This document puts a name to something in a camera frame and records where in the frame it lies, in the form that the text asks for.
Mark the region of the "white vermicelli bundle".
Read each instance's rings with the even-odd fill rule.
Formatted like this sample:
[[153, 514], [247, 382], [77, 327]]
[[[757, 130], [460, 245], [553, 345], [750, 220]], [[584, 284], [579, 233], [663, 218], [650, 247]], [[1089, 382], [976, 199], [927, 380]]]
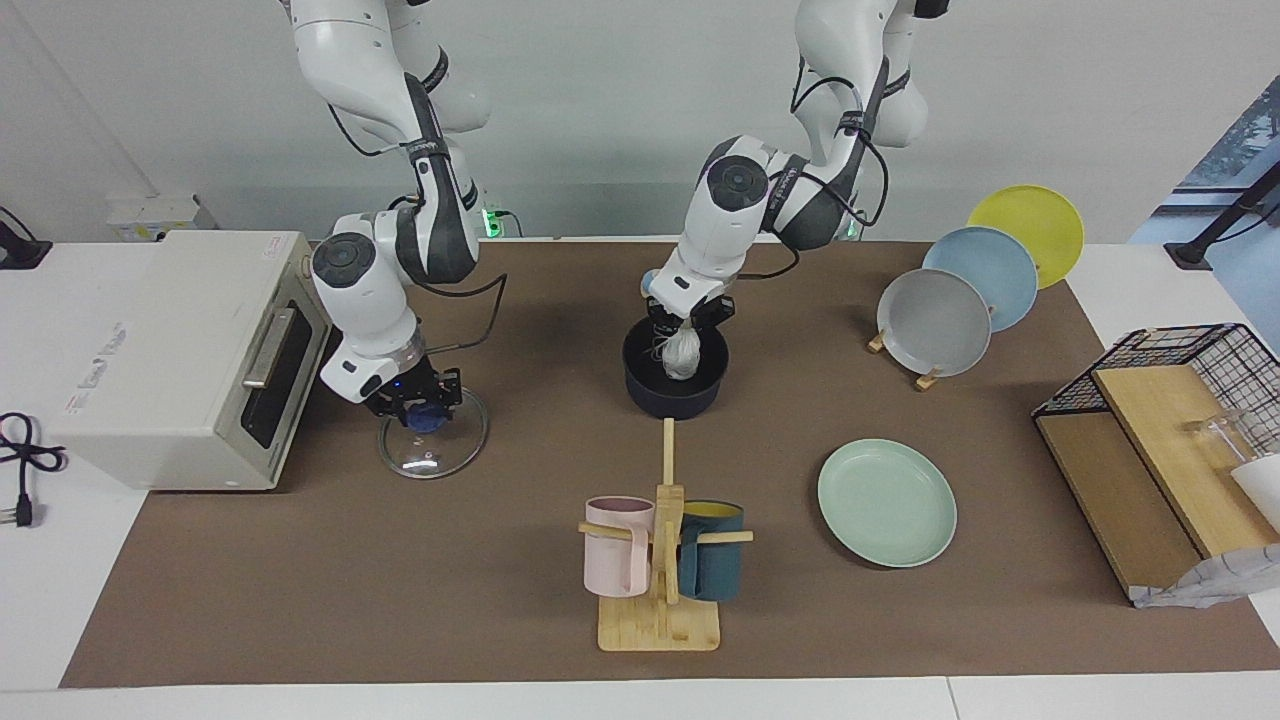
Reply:
[[662, 347], [653, 347], [653, 357], [660, 364], [667, 378], [690, 380], [698, 373], [701, 357], [701, 340], [691, 320], [685, 320], [680, 331]]

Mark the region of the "glass lid with blue knob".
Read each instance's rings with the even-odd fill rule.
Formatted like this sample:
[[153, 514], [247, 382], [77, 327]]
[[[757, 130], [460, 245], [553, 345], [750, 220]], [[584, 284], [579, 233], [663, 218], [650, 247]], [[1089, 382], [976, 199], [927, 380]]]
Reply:
[[461, 388], [461, 398], [448, 411], [431, 406], [411, 413], [417, 427], [404, 427], [396, 416], [383, 418], [378, 448], [384, 464], [402, 477], [419, 480], [439, 479], [466, 468], [486, 443], [490, 416], [470, 388]]

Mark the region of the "grey plate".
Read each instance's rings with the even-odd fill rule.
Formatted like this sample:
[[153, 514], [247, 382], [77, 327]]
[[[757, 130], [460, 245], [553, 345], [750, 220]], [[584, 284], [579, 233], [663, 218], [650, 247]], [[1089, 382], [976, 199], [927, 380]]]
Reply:
[[980, 293], [961, 277], [922, 268], [895, 278], [876, 310], [891, 356], [918, 375], [969, 372], [986, 355], [992, 320]]

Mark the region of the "wooden plate rack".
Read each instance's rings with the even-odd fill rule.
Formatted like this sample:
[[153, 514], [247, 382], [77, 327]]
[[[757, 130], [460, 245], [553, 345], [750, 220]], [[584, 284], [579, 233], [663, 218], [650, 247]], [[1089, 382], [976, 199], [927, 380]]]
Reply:
[[913, 372], [918, 392], [973, 369], [992, 337], [989, 309], [982, 300], [945, 306], [895, 297], [879, 304], [876, 319], [878, 331], [868, 350], [886, 351]]

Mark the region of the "mint green plate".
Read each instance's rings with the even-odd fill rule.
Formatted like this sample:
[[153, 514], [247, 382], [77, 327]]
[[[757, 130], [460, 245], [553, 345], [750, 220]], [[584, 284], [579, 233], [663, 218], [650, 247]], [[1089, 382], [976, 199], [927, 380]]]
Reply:
[[819, 470], [815, 496], [832, 536], [883, 568], [928, 564], [957, 530], [957, 503], [945, 474], [892, 439], [856, 439], [836, 448]]

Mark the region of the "light blue plate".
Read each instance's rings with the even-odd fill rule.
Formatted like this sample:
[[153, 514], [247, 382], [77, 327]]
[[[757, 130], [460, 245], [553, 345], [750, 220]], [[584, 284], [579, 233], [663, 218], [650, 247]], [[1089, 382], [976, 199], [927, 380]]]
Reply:
[[948, 232], [925, 252], [922, 265], [961, 277], [982, 296], [992, 332], [1016, 325], [1033, 307], [1038, 273], [1030, 252], [1012, 236], [987, 225]]

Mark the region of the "yellow plate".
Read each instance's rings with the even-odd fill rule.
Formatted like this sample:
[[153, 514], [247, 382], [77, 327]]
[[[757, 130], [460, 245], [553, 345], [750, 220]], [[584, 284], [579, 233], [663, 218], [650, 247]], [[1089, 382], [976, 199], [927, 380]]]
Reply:
[[989, 193], [972, 209], [966, 223], [1019, 240], [1036, 264], [1039, 290], [1065, 279], [1085, 243], [1084, 222], [1075, 205], [1039, 184], [1011, 184]]

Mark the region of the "dark blue saucepan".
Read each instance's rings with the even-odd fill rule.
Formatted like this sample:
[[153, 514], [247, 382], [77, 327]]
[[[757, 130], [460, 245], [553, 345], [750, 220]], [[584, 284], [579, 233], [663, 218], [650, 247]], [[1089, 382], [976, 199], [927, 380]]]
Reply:
[[649, 319], [636, 322], [622, 345], [625, 384], [630, 398], [644, 413], [657, 418], [685, 420], [713, 405], [730, 364], [730, 347], [717, 328], [698, 332], [700, 363], [692, 378], [667, 377], [655, 352], [658, 333]]

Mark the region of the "brown table mat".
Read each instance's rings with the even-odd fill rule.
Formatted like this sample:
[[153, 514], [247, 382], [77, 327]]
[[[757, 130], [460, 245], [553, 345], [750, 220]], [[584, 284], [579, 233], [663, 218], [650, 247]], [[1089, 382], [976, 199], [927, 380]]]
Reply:
[[[378, 424], [317, 386], [279, 488], [152, 495], [65, 687], [315, 682], [1215, 673], [1280, 667], [1253, 606], [1128, 605], [1033, 410], [1102, 351], [1056, 284], [970, 372], [918, 393], [865, 351], [876, 302], [923, 243], [838, 243], [736, 288], [718, 400], [678, 424], [676, 478], [744, 506], [742, 589], [705, 653], [605, 653], [576, 525], [598, 495], [652, 496], [660, 423], [625, 391], [640, 274], [662, 243], [490, 243], [494, 336], [442, 357], [492, 433], [435, 482], [389, 471]], [[873, 568], [828, 533], [817, 478], [888, 438], [947, 478], [948, 550]]]

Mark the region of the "pink mug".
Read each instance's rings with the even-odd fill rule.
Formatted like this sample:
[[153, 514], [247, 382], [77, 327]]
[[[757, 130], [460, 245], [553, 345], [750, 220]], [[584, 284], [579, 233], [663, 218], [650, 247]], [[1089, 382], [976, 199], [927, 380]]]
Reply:
[[643, 596], [650, 587], [650, 538], [655, 503], [630, 496], [596, 496], [585, 503], [585, 520], [623, 530], [623, 537], [586, 533], [582, 582], [600, 597]]

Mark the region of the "white toaster oven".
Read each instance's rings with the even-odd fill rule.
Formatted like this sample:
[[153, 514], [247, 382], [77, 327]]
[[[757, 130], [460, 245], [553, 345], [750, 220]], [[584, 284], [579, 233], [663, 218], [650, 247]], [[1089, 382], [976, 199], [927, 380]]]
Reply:
[[50, 436], [125, 486], [276, 487], [332, 324], [296, 231], [174, 231]]

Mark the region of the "dark teal mug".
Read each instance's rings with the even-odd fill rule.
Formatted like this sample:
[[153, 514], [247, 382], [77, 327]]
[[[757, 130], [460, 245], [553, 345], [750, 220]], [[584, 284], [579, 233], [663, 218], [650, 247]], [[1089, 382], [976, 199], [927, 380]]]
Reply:
[[684, 597], [726, 602], [733, 600], [741, 582], [741, 544], [699, 542], [708, 533], [742, 530], [741, 506], [718, 500], [690, 500], [677, 544], [677, 582]]

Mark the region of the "wooden mug tree stand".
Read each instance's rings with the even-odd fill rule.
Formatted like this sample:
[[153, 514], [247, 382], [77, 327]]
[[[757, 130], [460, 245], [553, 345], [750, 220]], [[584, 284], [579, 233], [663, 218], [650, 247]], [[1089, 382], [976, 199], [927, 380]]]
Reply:
[[[655, 516], [650, 538], [650, 587], [637, 597], [598, 597], [596, 644], [605, 652], [701, 652], [721, 644], [719, 602], [681, 596], [677, 544], [684, 516], [685, 488], [675, 480], [676, 420], [663, 420], [662, 482], [655, 488]], [[579, 533], [621, 538], [621, 528], [581, 520]], [[708, 533], [703, 544], [749, 543], [751, 530]]]

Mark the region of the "white power strip box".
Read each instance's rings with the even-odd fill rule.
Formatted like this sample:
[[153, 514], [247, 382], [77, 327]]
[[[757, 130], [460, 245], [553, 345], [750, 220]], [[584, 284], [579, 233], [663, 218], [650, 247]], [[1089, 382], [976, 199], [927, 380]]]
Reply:
[[195, 195], [114, 199], [108, 228], [122, 242], [157, 242], [173, 231], [215, 231], [212, 214]]

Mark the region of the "black desk clamp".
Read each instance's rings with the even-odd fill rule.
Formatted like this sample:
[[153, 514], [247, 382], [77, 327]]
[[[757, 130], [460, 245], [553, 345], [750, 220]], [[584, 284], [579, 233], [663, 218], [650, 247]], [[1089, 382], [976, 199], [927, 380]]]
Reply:
[[0, 270], [35, 269], [51, 249], [52, 241], [38, 240], [17, 214], [0, 205]]

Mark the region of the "brown wooden board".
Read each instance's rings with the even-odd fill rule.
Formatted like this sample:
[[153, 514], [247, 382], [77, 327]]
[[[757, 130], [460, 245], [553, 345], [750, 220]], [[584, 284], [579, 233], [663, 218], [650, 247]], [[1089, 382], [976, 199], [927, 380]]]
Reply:
[[1126, 596], [1175, 585], [1203, 560], [1115, 415], [1043, 415], [1036, 427]]

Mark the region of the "clear glass cup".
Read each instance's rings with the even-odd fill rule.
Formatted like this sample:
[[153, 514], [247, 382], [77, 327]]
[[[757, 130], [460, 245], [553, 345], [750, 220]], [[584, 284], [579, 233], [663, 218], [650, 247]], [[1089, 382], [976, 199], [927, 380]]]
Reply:
[[1238, 465], [1252, 462], [1261, 457], [1261, 452], [1254, 447], [1249, 430], [1254, 424], [1254, 415], [1243, 410], [1225, 410], [1206, 419], [1188, 421], [1185, 429], [1211, 439], [1219, 439], [1233, 454]]

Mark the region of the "grey patterned cloth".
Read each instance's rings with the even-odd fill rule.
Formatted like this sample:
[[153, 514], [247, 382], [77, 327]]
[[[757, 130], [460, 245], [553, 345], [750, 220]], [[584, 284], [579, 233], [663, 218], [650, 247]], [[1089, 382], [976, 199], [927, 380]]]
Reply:
[[1170, 587], [1129, 587], [1128, 598], [1137, 609], [1207, 609], [1275, 588], [1280, 588], [1280, 543], [1206, 559]]

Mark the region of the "white cup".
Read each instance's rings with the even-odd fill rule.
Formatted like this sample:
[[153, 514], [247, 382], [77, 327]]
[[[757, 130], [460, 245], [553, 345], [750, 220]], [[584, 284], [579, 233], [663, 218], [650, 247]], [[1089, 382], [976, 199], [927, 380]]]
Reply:
[[1230, 470], [1262, 518], [1280, 534], [1280, 454], [1243, 462]]

